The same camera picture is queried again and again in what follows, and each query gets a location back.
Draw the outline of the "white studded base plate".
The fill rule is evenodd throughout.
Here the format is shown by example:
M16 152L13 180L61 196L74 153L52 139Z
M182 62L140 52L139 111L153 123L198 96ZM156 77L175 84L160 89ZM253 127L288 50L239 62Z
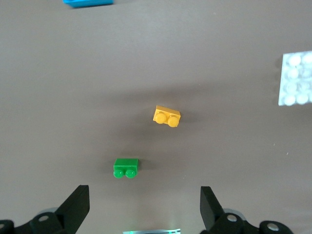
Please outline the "white studded base plate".
M308 103L312 103L312 51L284 54L278 105Z

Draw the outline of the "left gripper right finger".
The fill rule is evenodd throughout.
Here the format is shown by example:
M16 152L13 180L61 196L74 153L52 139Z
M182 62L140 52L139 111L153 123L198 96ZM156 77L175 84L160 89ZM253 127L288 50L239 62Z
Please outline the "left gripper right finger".
M233 212L226 212L209 186L200 188L200 214L205 226L200 234L293 234L286 225L271 220L258 227Z

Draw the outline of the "blue three-stud block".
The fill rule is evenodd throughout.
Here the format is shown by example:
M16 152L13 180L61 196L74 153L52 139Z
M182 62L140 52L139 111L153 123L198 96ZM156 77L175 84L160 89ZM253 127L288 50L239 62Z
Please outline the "blue three-stud block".
M110 5L114 3L114 0L62 0L62 1L63 3L73 8Z

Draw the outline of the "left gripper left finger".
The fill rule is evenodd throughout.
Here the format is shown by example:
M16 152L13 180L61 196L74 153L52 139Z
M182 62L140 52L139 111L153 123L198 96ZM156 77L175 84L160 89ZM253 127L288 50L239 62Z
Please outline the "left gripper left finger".
M76 234L89 211L89 186L79 185L54 212L41 213L18 227L12 220L0 220L0 234Z

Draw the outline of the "yellow two-stud block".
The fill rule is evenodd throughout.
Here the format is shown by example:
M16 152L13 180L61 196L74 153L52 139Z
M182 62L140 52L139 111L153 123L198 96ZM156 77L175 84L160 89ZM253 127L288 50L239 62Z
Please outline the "yellow two-stud block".
M180 118L180 111L157 105L153 121L157 124L166 124L174 128L179 125Z

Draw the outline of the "green two-stud block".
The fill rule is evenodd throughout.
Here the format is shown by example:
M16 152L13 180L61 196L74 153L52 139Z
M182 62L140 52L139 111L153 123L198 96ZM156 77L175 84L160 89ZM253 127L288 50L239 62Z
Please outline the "green two-stud block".
M115 178L134 178L138 174L139 160L137 158L117 158L113 169Z

